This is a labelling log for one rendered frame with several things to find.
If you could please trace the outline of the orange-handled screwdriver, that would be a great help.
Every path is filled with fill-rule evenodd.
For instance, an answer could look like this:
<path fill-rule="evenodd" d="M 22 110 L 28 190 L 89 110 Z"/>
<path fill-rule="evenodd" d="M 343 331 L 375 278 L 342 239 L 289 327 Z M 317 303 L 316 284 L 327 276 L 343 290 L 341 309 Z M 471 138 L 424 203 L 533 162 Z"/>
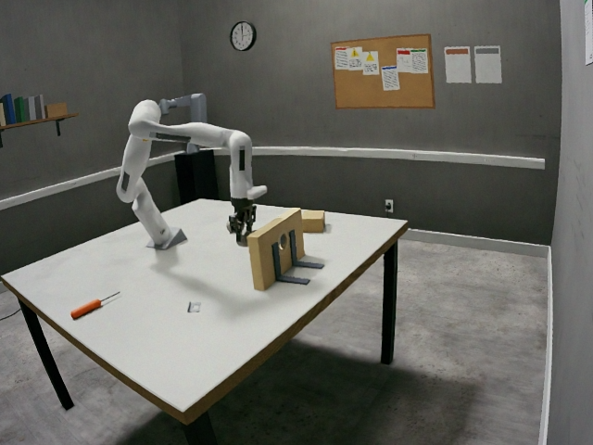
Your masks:
<path fill-rule="evenodd" d="M 87 312 L 90 312 L 90 311 L 92 311 L 92 310 L 94 310 L 94 309 L 96 309 L 96 308 L 100 307 L 100 306 L 101 306 L 101 302 L 102 302 L 102 301 L 104 301 L 104 300 L 106 300 L 106 299 L 109 299 L 109 298 L 111 298 L 111 297 L 113 297 L 113 296 L 115 296 L 115 295 L 117 295 L 117 294 L 119 294 L 119 292 L 117 292 L 117 293 L 115 293 L 115 294 L 113 294 L 113 295 L 111 295 L 111 296 L 109 296 L 109 297 L 107 297 L 107 298 L 105 298 L 105 299 L 102 299 L 102 300 L 100 300 L 100 299 L 95 299 L 95 300 L 93 300 L 93 301 L 91 301 L 91 302 L 89 302 L 89 303 L 87 303 L 87 304 L 85 304 L 85 305 L 83 305 L 83 306 L 81 306 L 81 307 L 79 307 L 79 308 L 77 308 L 77 309 L 73 310 L 73 311 L 70 313 L 70 316 L 71 316 L 72 318 L 74 318 L 74 319 L 75 319 L 75 318 L 78 318 L 78 317 L 80 317 L 80 316 L 82 316 L 82 315 L 86 314 Z"/>

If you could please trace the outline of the brown cardboard box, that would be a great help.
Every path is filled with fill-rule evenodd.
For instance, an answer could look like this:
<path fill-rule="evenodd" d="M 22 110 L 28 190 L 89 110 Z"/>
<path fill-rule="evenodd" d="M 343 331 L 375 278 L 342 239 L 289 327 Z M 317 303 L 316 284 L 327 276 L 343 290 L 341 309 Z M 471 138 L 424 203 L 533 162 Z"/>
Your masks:
<path fill-rule="evenodd" d="M 322 233 L 324 225 L 324 210 L 304 210 L 302 214 L 303 233 Z"/>

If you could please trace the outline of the beige door knob with square spindle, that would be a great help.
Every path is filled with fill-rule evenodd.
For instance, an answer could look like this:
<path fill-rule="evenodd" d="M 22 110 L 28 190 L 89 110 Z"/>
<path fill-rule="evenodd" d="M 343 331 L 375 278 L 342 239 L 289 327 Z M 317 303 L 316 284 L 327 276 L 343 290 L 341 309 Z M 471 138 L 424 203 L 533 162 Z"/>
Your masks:
<path fill-rule="evenodd" d="M 239 247 L 244 247 L 244 248 L 247 248 L 247 239 L 246 239 L 246 237 L 247 237 L 247 236 L 249 236 L 249 235 L 251 235 L 251 234 L 252 234 L 252 233 L 254 233 L 255 231 L 257 231 L 257 230 L 253 230 L 253 231 L 250 233 L 250 232 L 249 232 L 249 231 L 247 231 L 247 230 L 243 230 L 243 243 L 242 243 L 242 244 L 240 244 L 240 243 L 237 243 L 237 242 L 236 242 L 236 243 L 237 243 L 237 245 L 238 245 Z"/>

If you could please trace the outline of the tan wooden board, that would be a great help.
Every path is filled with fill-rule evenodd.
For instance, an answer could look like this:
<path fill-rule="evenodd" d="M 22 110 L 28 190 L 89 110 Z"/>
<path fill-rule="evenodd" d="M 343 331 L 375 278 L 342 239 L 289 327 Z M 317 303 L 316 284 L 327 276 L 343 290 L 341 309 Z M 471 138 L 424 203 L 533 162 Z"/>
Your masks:
<path fill-rule="evenodd" d="M 283 275 L 292 266 L 289 237 L 289 232 L 292 230 L 295 230 L 296 256 L 297 260 L 299 260 L 305 255 L 302 214 L 299 208 L 286 211 L 247 237 L 255 290 L 265 291 L 275 282 L 271 247 L 275 242 L 278 242 L 279 246 L 281 274 Z M 282 235 L 284 236 L 284 244 L 280 244 Z"/>

